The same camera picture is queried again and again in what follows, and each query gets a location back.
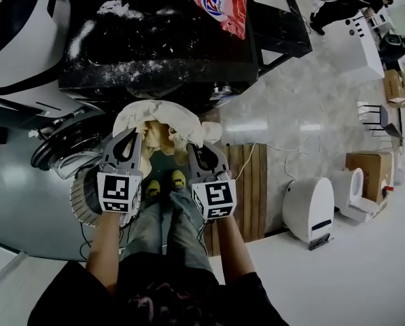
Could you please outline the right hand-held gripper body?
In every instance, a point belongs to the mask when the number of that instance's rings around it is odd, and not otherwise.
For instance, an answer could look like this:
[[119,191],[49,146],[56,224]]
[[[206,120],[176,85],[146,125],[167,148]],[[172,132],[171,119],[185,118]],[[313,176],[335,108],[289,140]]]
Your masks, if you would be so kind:
[[200,177],[191,182],[191,195],[203,219],[230,217],[236,208],[236,181],[229,170]]

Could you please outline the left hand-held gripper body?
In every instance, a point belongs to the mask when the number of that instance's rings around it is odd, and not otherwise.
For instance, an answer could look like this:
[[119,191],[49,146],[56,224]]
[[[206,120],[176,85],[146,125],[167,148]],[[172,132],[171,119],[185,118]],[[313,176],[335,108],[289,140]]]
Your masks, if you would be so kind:
[[126,170],[112,163],[104,163],[96,177],[102,211],[138,212],[141,201],[142,172],[134,169]]

